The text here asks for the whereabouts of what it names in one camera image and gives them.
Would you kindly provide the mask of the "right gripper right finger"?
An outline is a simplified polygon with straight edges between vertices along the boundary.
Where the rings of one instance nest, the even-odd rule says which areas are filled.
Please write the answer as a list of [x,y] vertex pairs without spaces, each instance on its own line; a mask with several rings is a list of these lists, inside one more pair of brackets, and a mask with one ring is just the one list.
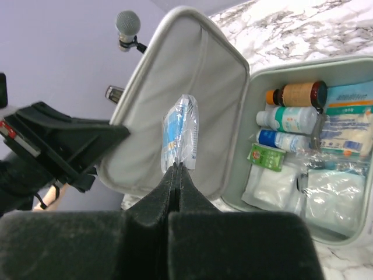
[[323,279],[310,233],[289,212],[222,212],[177,166],[168,216],[169,279]]

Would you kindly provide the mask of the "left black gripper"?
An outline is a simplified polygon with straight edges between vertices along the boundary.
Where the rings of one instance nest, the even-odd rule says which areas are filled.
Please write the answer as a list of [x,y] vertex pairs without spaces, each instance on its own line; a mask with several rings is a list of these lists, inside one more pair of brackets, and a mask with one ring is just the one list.
[[1,117],[1,136],[11,152],[1,160],[1,215],[30,209],[47,186],[91,189],[95,166],[130,136],[127,127],[105,120],[73,118],[44,102]]

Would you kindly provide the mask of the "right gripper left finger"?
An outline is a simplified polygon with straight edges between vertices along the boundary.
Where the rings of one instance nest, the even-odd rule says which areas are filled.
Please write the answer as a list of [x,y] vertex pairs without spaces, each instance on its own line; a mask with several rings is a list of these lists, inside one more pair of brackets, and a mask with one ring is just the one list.
[[2,279],[169,279],[178,167],[127,211],[14,212],[1,219]]

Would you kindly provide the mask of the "white gauze pad packet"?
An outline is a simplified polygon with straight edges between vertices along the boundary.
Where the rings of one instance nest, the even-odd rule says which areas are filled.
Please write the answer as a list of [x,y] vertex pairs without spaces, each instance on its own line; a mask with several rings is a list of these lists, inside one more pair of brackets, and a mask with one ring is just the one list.
[[299,170],[282,167],[280,172],[253,165],[241,199],[248,205],[266,211],[299,213],[302,193],[298,190]]

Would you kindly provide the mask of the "green small medicine box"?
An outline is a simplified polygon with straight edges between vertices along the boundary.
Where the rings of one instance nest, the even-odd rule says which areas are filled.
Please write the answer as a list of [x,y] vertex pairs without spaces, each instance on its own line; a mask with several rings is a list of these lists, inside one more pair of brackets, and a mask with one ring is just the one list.
[[286,151],[253,143],[248,155],[248,160],[259,167],[280,172],[283,167],[283,161]]

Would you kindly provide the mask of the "blue white bandage roll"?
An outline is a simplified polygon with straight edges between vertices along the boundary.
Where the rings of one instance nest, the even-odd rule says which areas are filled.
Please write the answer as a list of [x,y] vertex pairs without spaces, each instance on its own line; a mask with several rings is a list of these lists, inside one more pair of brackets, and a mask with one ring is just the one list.
[[311,149],[311,140],[307,136],[261,129],[256,135],[257,143],[286,152],[297,153]]

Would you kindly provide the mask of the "grey medicine kit box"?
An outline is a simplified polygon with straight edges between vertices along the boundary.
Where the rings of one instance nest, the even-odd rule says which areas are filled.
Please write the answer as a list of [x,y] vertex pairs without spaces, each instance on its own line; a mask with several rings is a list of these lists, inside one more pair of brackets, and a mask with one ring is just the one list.
[[199,109],[196,169],[191,177],[209,199],[251,212],[241,196],[251,164],[248,138],[258,130],[264,92],[281,83],[323,80],[329,86],[372,79],[371,55],[348,55],[274,66],[250,73],[249,63],[221,30],[194,8],[165,15],[111,117],[130,136],[107,154],[97,172],[107,187],[143,196],[160,182],[162,120],[184,94]]

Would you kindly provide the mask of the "clear plastic zip bag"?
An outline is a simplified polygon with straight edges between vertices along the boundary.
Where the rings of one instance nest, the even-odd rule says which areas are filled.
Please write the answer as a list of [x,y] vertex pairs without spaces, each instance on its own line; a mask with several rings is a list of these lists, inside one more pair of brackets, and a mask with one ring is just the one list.
[[358,228],[370,162],[306,151],[294,156],[301,168],[301,216],[311,225],[343,236]]

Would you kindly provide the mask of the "white disinfectant bottle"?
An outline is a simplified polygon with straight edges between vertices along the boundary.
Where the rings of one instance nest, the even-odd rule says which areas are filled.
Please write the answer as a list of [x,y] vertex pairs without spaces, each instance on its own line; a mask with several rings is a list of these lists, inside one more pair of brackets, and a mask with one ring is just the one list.
[[275,107],[269,111],[260,111],[256,123],[279,132],[311,135],[318,112],[313,107]]

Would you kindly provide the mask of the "brown medicine bottle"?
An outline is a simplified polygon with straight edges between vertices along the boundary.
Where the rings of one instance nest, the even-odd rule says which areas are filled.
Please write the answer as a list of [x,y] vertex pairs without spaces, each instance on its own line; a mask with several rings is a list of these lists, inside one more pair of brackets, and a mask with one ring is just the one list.
[[328,98],[328,87],[322,80],[307,83],[289,83],[281,88],[268,90],[268,105],[281,107],[314,107],[322,109]]

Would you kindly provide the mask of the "band-aid box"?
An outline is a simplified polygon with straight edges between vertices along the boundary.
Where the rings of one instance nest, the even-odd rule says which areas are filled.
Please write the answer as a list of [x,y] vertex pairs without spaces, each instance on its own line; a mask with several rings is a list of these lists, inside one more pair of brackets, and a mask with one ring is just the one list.
[[328,89],[321,150],[367,157],[372,149],[372,82]]

